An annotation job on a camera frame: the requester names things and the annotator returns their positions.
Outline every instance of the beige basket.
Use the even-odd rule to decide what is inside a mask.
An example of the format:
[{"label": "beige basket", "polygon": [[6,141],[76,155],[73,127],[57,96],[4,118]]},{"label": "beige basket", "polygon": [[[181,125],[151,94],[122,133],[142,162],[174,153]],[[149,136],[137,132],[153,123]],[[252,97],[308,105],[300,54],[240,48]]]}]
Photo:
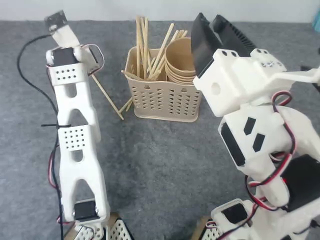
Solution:
[{"label": "beige basket", "polygon": [[[150,49],[151,58],[159,49]],[[125,71],[137,74],[136,47],[129,50]],[[192,85],[186,86],[167,80],[166,72],[157,81],[138,81],[126,77],[134,103],[134,113],[138,118],[159,119],[177,122],[194,122],[199,115],[201,93]]]}]

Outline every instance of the gray carpet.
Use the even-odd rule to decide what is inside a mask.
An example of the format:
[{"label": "gray carpet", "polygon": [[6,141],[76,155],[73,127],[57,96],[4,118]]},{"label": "gray carpet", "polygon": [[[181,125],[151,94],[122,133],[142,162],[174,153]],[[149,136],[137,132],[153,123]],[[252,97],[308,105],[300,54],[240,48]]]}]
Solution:
[{"label": "gray carpet", "polygon": [[[128,50],[136,41],[133,21],[78,21],[71,28],[81,43],[98,44],[106,64],[97,74],[120,108],[130,93],[125,77]],[[159,47],[169,22],[149,24],[149,44]],[[177,22],[191,29],[191,22]],[[320,35],[310,24],[236,23],[260,48],[279,58],[289,70],[318,66]],[[0,21],[0,238],[56,240],[59,226],[56,192],[47,183],[47,159],[55,140],[55,116],[43,96],[19,77],[16,57],[23,44],[42,34],[42,22]],[[45,52],[56,46],[41,40],[22,58],[25,75],[50,92]],[[104,172],[112,211],[119,212],[136,240],[189,239],[196,222],[234,198],[247,199],[244,176],[237,171],[205,100],[194,123],[139,119],[131,109],[122,121],[99,88],[90,83],[102,141],[97,155]],[[320,94],[297,83],[292,107],[307,114],[320,133]],[[86,196],[79,192],[78,197]],[[319,239],[312,230],[308,239]]]}]

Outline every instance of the white wall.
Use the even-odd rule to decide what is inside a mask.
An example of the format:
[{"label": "white wall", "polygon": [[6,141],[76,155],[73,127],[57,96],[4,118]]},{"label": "white wall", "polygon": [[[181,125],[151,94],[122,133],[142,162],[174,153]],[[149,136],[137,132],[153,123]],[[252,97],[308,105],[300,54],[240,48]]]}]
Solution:
[{"label": "white wall", "polygon": [[0,20],[43,20],[63,9],[68,20],[192,21],[221,14],[230,21],[312,22],[320,0],[0,0]]}]

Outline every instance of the mounting hole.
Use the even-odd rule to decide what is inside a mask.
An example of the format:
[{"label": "mounting hole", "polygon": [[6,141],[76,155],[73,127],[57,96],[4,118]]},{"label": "mounting hole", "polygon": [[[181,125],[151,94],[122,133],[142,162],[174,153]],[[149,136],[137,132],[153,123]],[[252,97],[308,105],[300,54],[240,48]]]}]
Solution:
[{"label": "mounting hole", "polygon": [[221,92],[221,88],[220,88],[220,85],[216,82],[214,82],[212,85],[211,85],[211,91],[212,91],[212,94],[213,95],[219,95],[220,92]]}]

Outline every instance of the white robot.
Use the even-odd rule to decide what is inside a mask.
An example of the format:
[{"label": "white robot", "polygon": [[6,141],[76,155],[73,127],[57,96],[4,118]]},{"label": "white robot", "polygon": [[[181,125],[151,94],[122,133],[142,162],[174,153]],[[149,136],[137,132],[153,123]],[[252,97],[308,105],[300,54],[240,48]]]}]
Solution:
[{"label": "white robot", "polygon": [[320,84],[320,68],[287,72],[220,15],[212,25],[198,15],[191,48],[193,83],[223,117],[218,131],[251,198],[215,208],[202,239],[305,239],[320,215],[320,137],[285,105],[294,82]]},{"label": "white robot", "polygon": [[[58,129],[60,147],[60,190],[63,215],[67,222],[75,221],[76,240],[131,239],[130,232],[121,219],[112,229],[106,227],[110,217],[105,178],[97,159],[96,144],[101,140],[97,113],[92,104],[89,76],[104,65],[104,57],[95,44],[81,45],[68,25],[63,11],[45,19],[47,28],[58,44],[46,52],[48,75],[54,88],[59,126],[72,124],[71,113],[77,109],[86,119],[86,125]],[[98,49],[99,64],[91,46]],[[76,95],[69,91],[76,88]],[[82,152],[77,159],[76,152]],[[92,190],[94,199],[75,202],[79,180],[84,180]]]}]

